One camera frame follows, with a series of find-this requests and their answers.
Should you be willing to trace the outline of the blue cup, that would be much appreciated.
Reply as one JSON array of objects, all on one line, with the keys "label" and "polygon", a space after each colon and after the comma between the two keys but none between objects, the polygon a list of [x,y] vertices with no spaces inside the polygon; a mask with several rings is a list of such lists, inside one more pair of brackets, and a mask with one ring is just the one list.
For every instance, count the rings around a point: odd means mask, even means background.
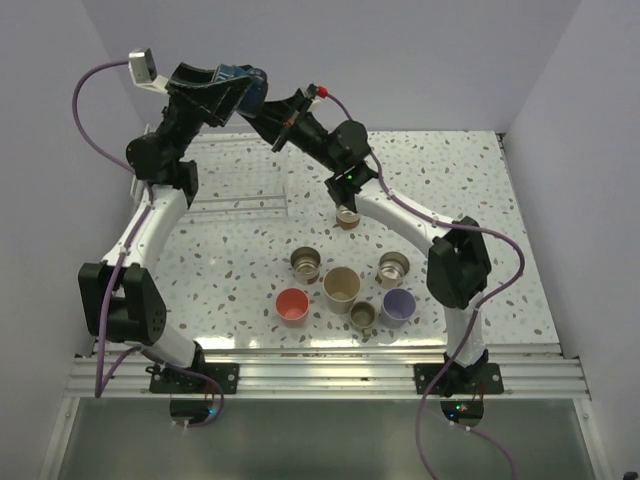
[{"label": "blue cup", "polygon": [[244,117],[254,118],[266,99],[269,88],[268,76],[264,70],[252,65],[220,64],[214,82],[237,79],[249,79],[250,83],[236,107],[236,112]]}]

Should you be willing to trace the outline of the steel cup with brown sleeve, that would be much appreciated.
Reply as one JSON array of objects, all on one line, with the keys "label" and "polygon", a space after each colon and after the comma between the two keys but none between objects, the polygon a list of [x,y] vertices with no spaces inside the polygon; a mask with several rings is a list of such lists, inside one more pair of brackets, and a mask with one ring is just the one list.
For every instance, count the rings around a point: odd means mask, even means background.
[{"label": "steel cup with brown sleeve", "polygon": [[339,205],[335,212],[336,223],[343,230],[351,230],[356,228],[361,220],[358,213],[351,211],[345,205]]}]

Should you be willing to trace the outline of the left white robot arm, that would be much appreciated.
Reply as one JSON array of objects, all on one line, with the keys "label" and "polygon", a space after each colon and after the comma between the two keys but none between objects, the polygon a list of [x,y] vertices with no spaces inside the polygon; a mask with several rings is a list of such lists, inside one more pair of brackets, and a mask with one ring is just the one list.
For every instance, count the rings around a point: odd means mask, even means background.
[{"label": "left white robot arm", "polygon": [[120,163],[144,190],[134,217],[103,259],[84,264],[78,273],[87,327],[98,342],[95,395],[102,395],[115,372],[104,366],[109,342],[172,367],[175,384],[193,393],[208,379],[202,349],[168,325],[152,271],[198,191],[197,165],[183,159],[187,147],[204,125],[223,126],[235,113],[256,115],[267,76],[251,65],[203,70],[180,64],[165,78],[143,52],[124,64],[137,87],[165,94],[169,102],[158,128],[132,140]]}]

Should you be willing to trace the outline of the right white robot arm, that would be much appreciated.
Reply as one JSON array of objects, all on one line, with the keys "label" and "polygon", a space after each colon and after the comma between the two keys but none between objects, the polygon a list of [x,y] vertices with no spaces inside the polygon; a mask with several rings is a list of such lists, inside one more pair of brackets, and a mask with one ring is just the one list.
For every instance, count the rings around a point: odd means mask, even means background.
[{"label": "right white robot arm", "polygon": [[316,87],[280,101],[265,101],[245,120],[273,151],[292,144],[330,170],[325,185],[334,203],[382,223],[427,257],[426,285],[445,313],[448,344],[444,364],[426,392],[451,397],[481,380],[488,352],[475,331],[479,303],[491,271],[477,223],[439,220],[384,183],[382,169],[367,164],[373,150],[365,126],[347,118],[327,130],[311,105],[323,93]]}]

